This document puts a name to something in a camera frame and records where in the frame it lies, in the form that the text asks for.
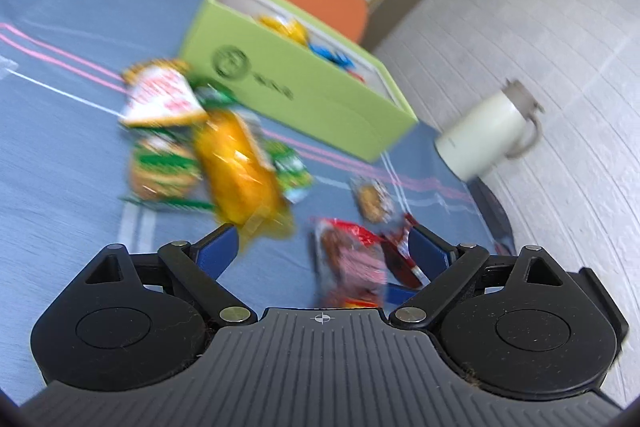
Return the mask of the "dark red snack packet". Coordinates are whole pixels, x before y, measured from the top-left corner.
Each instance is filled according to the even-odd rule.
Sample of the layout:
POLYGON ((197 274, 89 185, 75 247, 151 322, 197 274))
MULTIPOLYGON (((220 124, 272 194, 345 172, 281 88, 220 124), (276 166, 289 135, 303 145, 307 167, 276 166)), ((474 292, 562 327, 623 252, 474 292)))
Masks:
POLYGON ((416 219, 410 213, 405 213, 398 228, 381 234, 387 268, 401 285, 411 289, 424 286, 424 273, 409 253, 409 234, 415 225, 416 219))

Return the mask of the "small round biscuit packet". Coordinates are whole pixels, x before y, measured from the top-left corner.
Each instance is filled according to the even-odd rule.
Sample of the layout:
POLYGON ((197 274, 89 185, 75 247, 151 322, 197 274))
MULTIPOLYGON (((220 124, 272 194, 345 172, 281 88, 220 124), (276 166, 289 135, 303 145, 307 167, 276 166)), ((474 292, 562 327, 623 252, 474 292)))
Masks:
POLYGON ((375 225, 390 222, 395 206, 386 186, 380 180, 356 176, 350 180, 350 188, 364 220, 375 225))

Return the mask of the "orange transparent snack pack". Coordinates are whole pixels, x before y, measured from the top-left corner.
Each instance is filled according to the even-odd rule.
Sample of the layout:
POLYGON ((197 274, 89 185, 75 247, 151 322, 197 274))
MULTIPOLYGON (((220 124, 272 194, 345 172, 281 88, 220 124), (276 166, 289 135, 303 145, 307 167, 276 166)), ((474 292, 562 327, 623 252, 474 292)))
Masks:
POLYGON ((276 173, 245 120, 214 109, 193 131, 193 147, 221 222, 234 225, 241 246, 259 236, 288 239, 294 218, 276 173))

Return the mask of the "red clear jerky packet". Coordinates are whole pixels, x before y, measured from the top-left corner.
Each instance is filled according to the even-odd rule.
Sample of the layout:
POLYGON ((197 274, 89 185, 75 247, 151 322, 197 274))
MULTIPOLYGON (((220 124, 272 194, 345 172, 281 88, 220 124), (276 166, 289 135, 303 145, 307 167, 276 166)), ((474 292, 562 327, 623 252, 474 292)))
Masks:
POLYGON ((357 223, 322 218, 314 251, 323 308, 382 308, 387 271, 381 239, 357 223))

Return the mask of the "green biscuit pack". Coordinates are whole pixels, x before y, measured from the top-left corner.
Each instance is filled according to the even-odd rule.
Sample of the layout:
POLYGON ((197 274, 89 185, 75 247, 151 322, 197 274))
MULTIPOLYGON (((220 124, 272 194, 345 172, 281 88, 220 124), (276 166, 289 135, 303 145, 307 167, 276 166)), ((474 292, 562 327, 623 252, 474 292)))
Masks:
POLYGON ((189 135, 175 129, 134 129, 122 200, 160 209, 209 212, 204 173, 189 135))

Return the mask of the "green pea snack packet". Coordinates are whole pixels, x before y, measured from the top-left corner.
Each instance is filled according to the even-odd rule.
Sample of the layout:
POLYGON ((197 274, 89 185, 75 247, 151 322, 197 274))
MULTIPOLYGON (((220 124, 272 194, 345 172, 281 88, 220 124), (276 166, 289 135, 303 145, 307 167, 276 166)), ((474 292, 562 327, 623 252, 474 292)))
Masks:
POLYGON ((301 202, 309 193, 314 178, 294 148, 278 140, 262 143, 271 160, 284 198, 292 205, 301 202))

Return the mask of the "white red triangular snack bag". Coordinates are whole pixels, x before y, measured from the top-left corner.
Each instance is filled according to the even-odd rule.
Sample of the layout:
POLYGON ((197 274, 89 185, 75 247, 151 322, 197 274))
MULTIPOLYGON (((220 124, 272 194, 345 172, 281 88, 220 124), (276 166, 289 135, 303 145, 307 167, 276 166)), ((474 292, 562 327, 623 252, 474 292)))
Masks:
POLYGON ((199 124, 207 113, 196 98, 186 73, 189 66, 172 58, 154 58, 122 72, 127 103, 119 122, 127 128, 169 128, 199 124))

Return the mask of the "blue snack packet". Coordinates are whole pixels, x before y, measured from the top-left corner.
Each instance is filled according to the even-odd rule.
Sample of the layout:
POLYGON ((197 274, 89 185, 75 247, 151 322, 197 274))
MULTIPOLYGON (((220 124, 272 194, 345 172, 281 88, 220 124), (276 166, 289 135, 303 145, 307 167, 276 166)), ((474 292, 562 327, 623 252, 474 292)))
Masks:
POLYGON ((354 62, 342 52, 332 51, 325 46, 318 46, 318 44, 313 43, 308 43, 308 49, 318 57, 324 58, 341 69, 349 70, 355 68, 354 62))

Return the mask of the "yellow snack packet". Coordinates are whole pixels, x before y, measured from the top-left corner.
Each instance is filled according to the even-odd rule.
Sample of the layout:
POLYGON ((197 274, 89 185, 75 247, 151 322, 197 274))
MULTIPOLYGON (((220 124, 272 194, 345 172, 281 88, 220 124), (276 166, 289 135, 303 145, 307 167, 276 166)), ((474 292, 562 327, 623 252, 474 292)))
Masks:
POLYGON ((286 20, 283 17, 259 15, 258 23, 265 26, 278 35, 288 38, 302 46, 308 46, 308 31, 298 20, 286 20))

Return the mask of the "black rectangular case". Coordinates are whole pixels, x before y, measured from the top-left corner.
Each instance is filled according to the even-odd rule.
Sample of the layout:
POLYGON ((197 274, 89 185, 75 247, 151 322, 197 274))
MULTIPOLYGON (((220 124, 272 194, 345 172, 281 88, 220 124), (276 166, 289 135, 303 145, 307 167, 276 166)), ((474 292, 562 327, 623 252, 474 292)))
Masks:
POLYGON ((468 189, 494 240, 496 253, 500 256, 515 257, 512 225, 497 196, 481 179, 472 180, 468 189))

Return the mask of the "cream thermos jug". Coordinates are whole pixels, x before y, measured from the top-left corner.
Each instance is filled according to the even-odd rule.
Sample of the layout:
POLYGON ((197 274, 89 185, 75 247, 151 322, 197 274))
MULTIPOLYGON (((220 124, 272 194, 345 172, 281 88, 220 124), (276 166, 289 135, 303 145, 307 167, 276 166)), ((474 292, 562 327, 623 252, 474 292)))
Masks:
POLYGON ((544 109, 520 80, 473 106, 435 140, 439 157, 461 181, 483 176, 503 159, 526 155, 542 138, 544 109))

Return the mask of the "green cardboard box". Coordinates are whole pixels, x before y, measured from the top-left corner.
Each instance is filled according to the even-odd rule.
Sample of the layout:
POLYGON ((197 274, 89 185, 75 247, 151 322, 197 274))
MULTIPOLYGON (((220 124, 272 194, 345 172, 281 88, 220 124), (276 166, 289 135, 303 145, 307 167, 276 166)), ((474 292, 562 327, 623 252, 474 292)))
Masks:
POLYGON ((418 122, 377 58, 286 0, 202 0, 180 57, 254 112, 366 161, 418 122), (259 15, 298 20, 308 43, 346 54, 355 68, 341 69, 278 35, 259 15))

